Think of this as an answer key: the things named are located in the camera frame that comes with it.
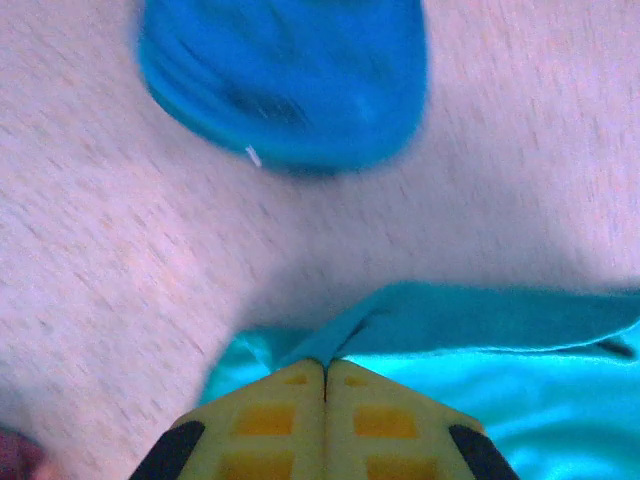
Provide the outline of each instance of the blue fabric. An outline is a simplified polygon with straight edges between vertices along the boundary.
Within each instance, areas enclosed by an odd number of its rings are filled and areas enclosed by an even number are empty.
[[[637,480],[639,317],[634,294],[392,285],[317,332],[238,334],[200,403],[346,358],[478,418],[522,480]]]
[[[426,98],[420,0],[148,0],[139,45],[156,101],[276,169],[394,154]]]

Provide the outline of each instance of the teal cloth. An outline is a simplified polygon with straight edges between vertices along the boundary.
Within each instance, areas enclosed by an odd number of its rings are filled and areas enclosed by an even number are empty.
[[[522,480],[640,478],[640,296],[386,287],[319,331],[238,334],[200,403],[345,358],[478,418]]]

